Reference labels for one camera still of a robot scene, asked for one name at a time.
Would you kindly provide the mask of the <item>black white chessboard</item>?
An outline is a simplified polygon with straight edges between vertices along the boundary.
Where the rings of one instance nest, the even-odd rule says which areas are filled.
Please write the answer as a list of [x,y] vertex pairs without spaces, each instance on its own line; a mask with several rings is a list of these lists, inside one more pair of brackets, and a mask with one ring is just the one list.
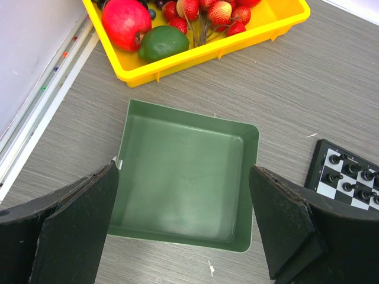
[[325,139],[316,143],[304,187],[352,207],[378,211],[378,165]]

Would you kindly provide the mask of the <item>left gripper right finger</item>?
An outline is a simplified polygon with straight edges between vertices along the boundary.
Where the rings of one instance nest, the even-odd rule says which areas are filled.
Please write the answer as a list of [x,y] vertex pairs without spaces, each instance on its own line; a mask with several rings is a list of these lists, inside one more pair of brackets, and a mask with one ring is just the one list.
[[275,283],[377,283],[378,212],[329,199],[259,166],[250,195]]

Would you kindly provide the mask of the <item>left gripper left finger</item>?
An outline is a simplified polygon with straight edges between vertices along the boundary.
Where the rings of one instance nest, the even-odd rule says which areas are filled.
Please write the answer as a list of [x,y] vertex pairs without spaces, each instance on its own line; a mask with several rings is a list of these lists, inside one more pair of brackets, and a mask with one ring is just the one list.
[[1,283],[94,283],[117,194],[115,161],[1,211]]

